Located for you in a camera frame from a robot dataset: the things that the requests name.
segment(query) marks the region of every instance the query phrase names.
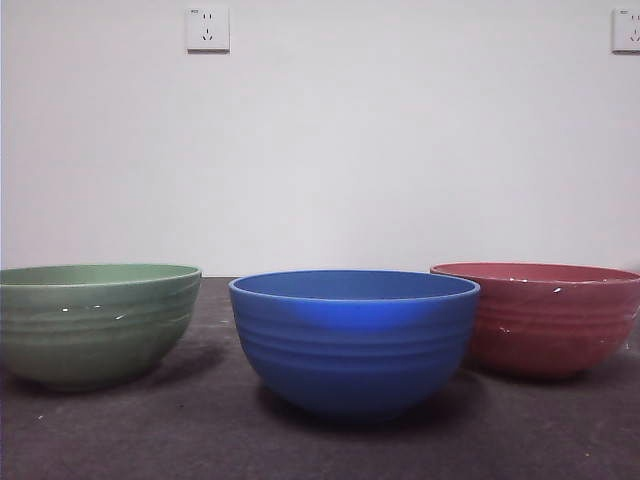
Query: white outlet cover plate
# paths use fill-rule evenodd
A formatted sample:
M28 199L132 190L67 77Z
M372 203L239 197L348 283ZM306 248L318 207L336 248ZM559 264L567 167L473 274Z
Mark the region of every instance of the white outlet cover plate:
M188 52L229 51L229 7L209 5L186 11Z
M613 11L613 52L640 53L640 9L616 8Z

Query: dark table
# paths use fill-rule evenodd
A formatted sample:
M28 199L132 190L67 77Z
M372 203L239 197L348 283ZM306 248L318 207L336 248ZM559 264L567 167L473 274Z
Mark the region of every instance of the dark table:
M401 418L325 423L261 386L228 279L203 285L189 330L149 375L58 394L5 376L2 479L640 480L640 350L565 382L467 365Z

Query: ceramic bowl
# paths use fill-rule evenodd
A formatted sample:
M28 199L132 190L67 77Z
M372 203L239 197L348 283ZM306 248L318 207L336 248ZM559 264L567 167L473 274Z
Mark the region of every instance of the ceramic bowl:
M200 276L174 265L3 270L2 364L56 390L141 375L187 328Z
M453 263L434 273L482 287L470 354L502 372L565 378L597 365L629 335L640 275L607 268Z
M345 422L393 418L442 387L466 349L479 293L453 277L353 270L270 273L229 288L264 383Z

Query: red bowl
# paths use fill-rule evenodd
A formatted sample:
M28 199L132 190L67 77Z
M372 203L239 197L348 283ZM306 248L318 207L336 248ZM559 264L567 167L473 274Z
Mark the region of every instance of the red bowl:
M625 341L640 313L640 275L608 268L527 263L450 263L432 273L481 286L469 347L505 373L565 378Z

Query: bowl rim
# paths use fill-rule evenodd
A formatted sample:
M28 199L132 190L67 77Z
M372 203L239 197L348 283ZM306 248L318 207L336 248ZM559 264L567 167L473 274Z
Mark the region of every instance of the bowl rim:
M4 283L2 282L2 274L5 272L15 272L17 270L39 270L45 268L68 268L68 267L179 267L190 268L193 271L181 275L168 275L157 278L147 278L142 280L126 280L113 282L89 282L89 283ZM33 267L17 267L6 268L0 270L0 287L9 288L86 288L86 287L110 287L123 285L144 285L150 283L166 282L178 280L181 278L189 278L193 276L202 276L202 270L194 265L178 265L175 263L68 263L55 265L37 265Z
M575 270L596 269L604 270L612 273L623 273L625 275L632 275L634 278L612 278L604 280L529 280L518 278L505 278L493 275L471 275L461 273L447 273L442 271L442 268L449 266L470 266L470 265L517 265L517 266L532 266L532 267L568 267ZM622 270L619 268L598 267L592 265L577 265L569 263L541 263L541 262L450 262L439 263L433 265L430 271L439 275L449 275L458 278L472 279L473 281L491 280L496 282L508 282L518 284L537 284L537 285L620 285L620 284L633 284L640 283L640 273L630 272L628 270Z
M228 284L229 290L235 293L241 293L244 295L250 295L257 298L270 298L270 299L278 299L282 301L293 301L293 302L313 302L313 303L362 303L362 304L375 304L375 303L407 303L407 302L424 302L424 301L435 301L435 300L443 300L443 299L455 299L466 296L477 295L480 292L480 285L473 280L469 280L467 278L454 277L457 280L461 280L467 284L471 284L473 287L471 290L467 290L466 292L460 293L452 293L448 295L433 295L429 297L412 297L412 298L315 298L315 297L292 297L287 295L273 295L270 293L259 293L253 292L251 290L245 290L236 285L236 283L246 280L249 278L256 277L267 277L271 275L282 275L282 274L292 274L292 273L321 273L321 272L375 272L375 273L409 273L409 274L418 274L424 275L427 277L449 277L451 275L441 275L439 273L430 273L430 272L416 272L410 270L384 270L384 269L357 269L357 268L321 268L321 269L306 269L306 270L282 270L275 272L265 272L258 273L254 275L246 275L243 277L235 278L231 280Z

